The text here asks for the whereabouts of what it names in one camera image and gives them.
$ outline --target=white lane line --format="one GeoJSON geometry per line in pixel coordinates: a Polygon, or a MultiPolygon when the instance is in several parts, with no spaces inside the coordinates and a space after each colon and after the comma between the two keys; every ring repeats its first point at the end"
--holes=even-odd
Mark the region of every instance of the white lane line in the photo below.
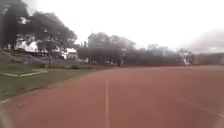
{"type": "Polygon", "coordinates": [[[0,127],[15,128],[10,118],[5,113],[2,104],[0,103],[0,127]]]}
{"type": "Polygon", "coordinates": [[[110,116],[109,116],[109,81],[106,80],[105,87],[105,128],[110,128],[110,116]]]}
{"type": "Polygon", "coordinates": [[[191,106],[193,106],[193,107],[195,107],[195,108],[198,108],[198,109],[200,109],[200,110],[206,111],[206,112],[208,112],[208,113],[211,113],[211,114],[214,114],[214,115],[218,115],[218,116],[220,116],[220,117],[224,117],[224,114],[223,114],[223,113],[214,112],[214,111],[212,111],[212,110],[210,110],[210,109],[208,109],[208,108],[206,108],[206,107],[197,105],[197,104],[192,103],[192,102],[190,102],[190,101],[187,101],[187,100],[185,100],[185,99],[182,99],[182,98],[174,98],[174,97],[173,97],[173,99],[176,99],[177,101],[180,101],[180,102],[189,104],[189,105],[191,105],[191,106]]]}
{"type": "Polygon", "coordinates": [[[27,102],[28,102],[28,100],[26,100],[26,101],[20,103],[19,106],[22,106],[22,105],[26,104],[27,102]]]}
{"type": "Polygon", "coordinates": [[[5,103],[8,103],[9,101],[10,101],[10,99],[2,100],[2,101],[0,101],[0,104],[5,104],[5,103]]]}

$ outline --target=overcast sky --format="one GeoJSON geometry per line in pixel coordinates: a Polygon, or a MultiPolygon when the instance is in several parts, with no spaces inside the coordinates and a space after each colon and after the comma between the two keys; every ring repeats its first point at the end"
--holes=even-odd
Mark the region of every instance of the overcast sky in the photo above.
{"type": "Polygon", "coordinates": [[[186,46],[205,32],[224,29],[222,0],[28,0],[54,12],[84,41],[92,32],[125,36],[137,47],[186,46]]]}

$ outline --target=red running track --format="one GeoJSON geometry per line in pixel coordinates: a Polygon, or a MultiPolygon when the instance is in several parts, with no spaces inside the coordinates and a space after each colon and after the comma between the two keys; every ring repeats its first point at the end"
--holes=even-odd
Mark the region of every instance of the red running track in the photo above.
{"type": "Polygon", "coordinates": [[[4,107],[15,128],[223,128],[224,69],[99,71],[4,107]]]}

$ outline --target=track lane line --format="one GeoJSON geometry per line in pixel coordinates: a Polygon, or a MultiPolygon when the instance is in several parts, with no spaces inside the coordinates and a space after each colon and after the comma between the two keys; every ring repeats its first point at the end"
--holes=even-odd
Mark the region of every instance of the track lane line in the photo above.
{"type": "Polygon", "coordinates": [[[2,104],[0,103],[0,127],[2,128],[15,128],[12,121],[5,113],[2,104]]]}
{"type": "Polygon", "coordinates": [[[192,107],[195,107],[195,108],[197,108],[197,109],[199,109],[199,110],[202,110],[202,111],[205,111],[205,112],[208,112],[208,113],[211,113],[211,114],[214,114],[214,115],[217,115],[217,116],[219,116],[219,117],[224,118],[224,114],[223,114],[222,112],[215,112],[215,111],[213,111],[213,110],[210,110],[209,108],[206,108],[206,107],[203,107],[203,106],[201,106],[201,105],[192,103],[192,102],[190,102],[190,101],[188,101],[188,100],[185,100],[185,99],[183,99],[183,98],[177,98],[177,97],[171,97],[171,98],[174,99],[174,100],[176,100],[176,101],[179,101],[179,102],[188,104],[188,105],[190,105],[190,106],[192,106],[192,107]]]}
{"type": "Polygon", "coordinates": [[[110,127],[110,115],[109,115],[109,81],[106,80],[105,86],[105,128],[110,127]]]}

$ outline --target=grass verge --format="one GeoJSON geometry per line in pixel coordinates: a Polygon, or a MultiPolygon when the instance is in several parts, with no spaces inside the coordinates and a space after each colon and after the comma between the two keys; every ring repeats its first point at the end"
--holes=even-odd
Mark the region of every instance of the grass verge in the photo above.
{"type": "Polygon", "coordinates": [[[51,71],[27,77],[10,77],[0,75],[0,100],[7,99],[28,91],[45,88],[51,84],[67,80],[90,72],[84,71],[51,71]]]}
{"type": "Polygon", "coordinates": [[[35,71],[30,67],[25,67],[23,64],[0,64],[1,73],[10,73],[10,74],[26,74],[33,73],[35,71]]]}

